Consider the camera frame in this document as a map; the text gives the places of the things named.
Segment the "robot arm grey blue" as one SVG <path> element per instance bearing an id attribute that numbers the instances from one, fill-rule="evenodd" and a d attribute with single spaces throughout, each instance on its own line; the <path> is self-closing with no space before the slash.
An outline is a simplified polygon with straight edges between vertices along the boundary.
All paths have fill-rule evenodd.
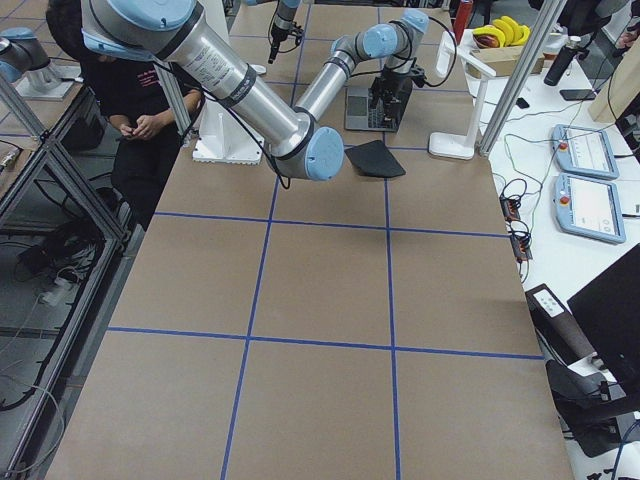
<path id="1" fill-rule="evenodd" d="M 287 178 L 325 181 L 341 169 L 344 144 L 321 116 L 364 61 L 414 57 L 429 24 L 410 8 L 394 22 L 337 39 L 329 58 L 295 106 L 289 106 L 207 23 L 197 1 L 84 1 L 82 32 L 98 54 L 173 62 L 269 145 L 273 170 Z"/>
<path id="2" fill-rule="evenodd" d="M 295 21 L 301 0 L 278 0 L 269 25 L 270 52 L 268 63 L 273 64 L 280 53 L 289 53 L 297 49 L 304 38 L 304 29 Z M 294 45 L 289 50 L 282 50 L 281 45 L 292 38 Z"/>

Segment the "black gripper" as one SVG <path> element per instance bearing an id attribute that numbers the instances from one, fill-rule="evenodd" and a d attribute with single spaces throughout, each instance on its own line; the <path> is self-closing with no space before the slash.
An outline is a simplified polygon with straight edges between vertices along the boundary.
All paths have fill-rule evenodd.
<path id="1" fill-rule="evenodd" d="M 268 63 L 273 64 L 277 58 L 281 43 L 285 40 L 285 31 L 282 29 L 272 29 L 270 32 L 271 50 L 268 57 Z"/>
<path id="2" fill-rule="evenodd" d="M 382 102 L 385 110 L 404 110 L 412 91 L 413 73 L 385 66 L 374 81 L 374 105 Z"/>

